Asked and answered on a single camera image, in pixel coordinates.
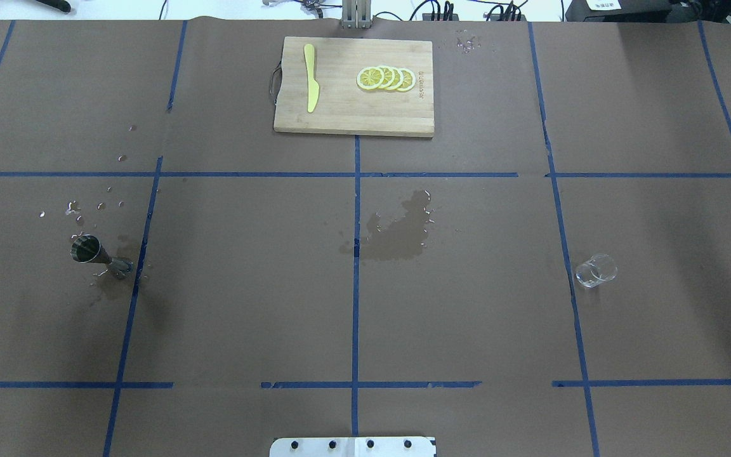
jigger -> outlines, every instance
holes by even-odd
[[[79,263],[104,263],[113,277],[125,279],[134,269],[134,263],[128,258],[112,257],[101,246],[93,235],[81,235],[72,243],[72,259]]]

cutting board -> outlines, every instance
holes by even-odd
[[[304,44],[315,47],[315,80],[320,96],[306,110]],[[417,75],[408,92],[362,90],[363,67],[406,67]],[[275,106],[276,132],[424,136],[434,133],[433,43],[360,38],[284,38],[281,89]]]

lemon slice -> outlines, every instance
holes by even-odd
[[[392,70],[394,67],[389,67],[388,65],[380,65],[379,68],[383,70],[383,83],[379,85],[380,89],[385,89],[386,87],[391,86],[391,84],[394,84],[394,79],[397,77],[397,75],[394,74],[394,71]]]
[[[416,75],[409,69],[398,69],[402,73],[402,83],[397,87],[397,92],[408,92],[410,89],[414,89],[416,85]]]
[[[394,73],[394,84],[386,87],[385,90],[396,90],[398,87],[402,86],[402,81],[405,79],[404,73],[401,72],[400,69],[391,67],[391,71]]]
[[[374,90],[383,83],[385,73],[380,67],[365,67],[357,73],[357,86],[364,90]]]

knife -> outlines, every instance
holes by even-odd
[[[317,105],[317,97],[320,95],[320,85],[314,79],[315,50],[312,44],[304,44],[304,57],[306,58],[306,80],[308,81],[306,110],[313,112]]]

glass cup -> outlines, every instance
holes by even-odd
[[[594,254],[577,267],[574,275],[580,284],[591,289],[617,277],[617,264],[610,255]]]

